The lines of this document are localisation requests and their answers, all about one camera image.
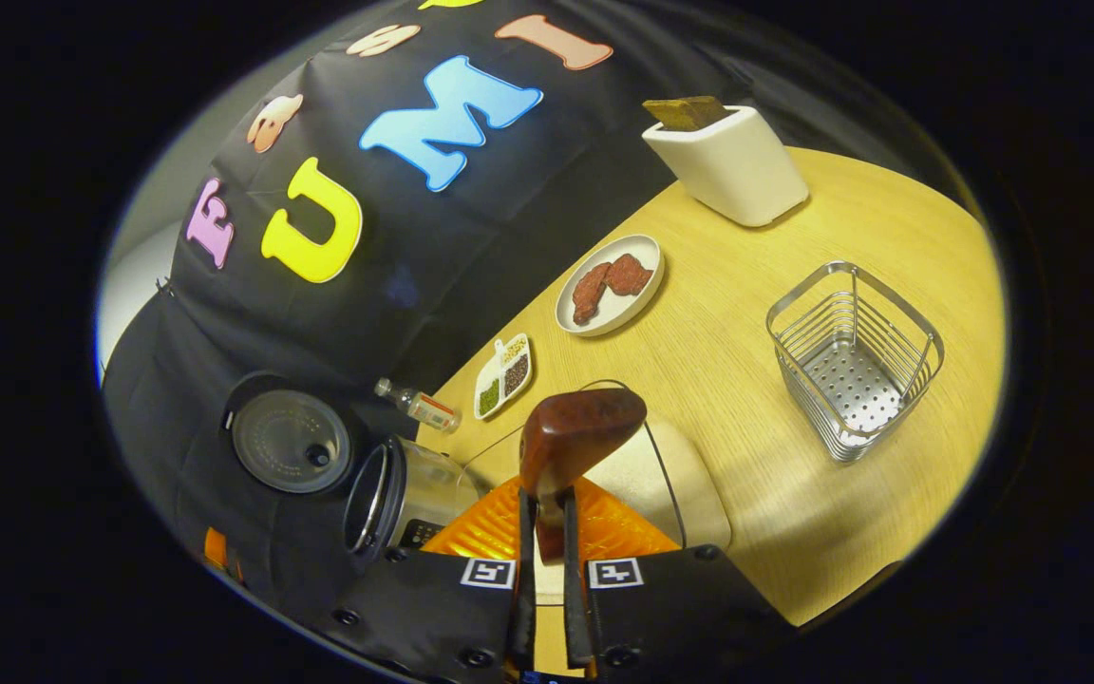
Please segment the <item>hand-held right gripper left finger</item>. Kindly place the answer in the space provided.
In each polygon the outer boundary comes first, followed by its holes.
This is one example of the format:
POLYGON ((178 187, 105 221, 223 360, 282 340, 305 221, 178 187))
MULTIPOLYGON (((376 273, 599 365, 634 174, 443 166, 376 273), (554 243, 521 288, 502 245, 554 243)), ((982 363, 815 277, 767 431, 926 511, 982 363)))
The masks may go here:
POLYGON ((334 644, 404 683, 514 683, 533 666, 534 512, 511 478, 421 548, 382 550, 334 602, 334 644))

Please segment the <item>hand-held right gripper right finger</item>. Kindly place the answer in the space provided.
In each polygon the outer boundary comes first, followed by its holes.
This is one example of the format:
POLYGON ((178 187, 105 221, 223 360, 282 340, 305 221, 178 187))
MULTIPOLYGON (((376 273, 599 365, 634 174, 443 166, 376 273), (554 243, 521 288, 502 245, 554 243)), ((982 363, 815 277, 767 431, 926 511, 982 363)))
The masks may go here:
POLYGON ((683 548, 586 478, 561 505, 566 654, 594 683, 738 683, 794 640, 725 550, 683 548))

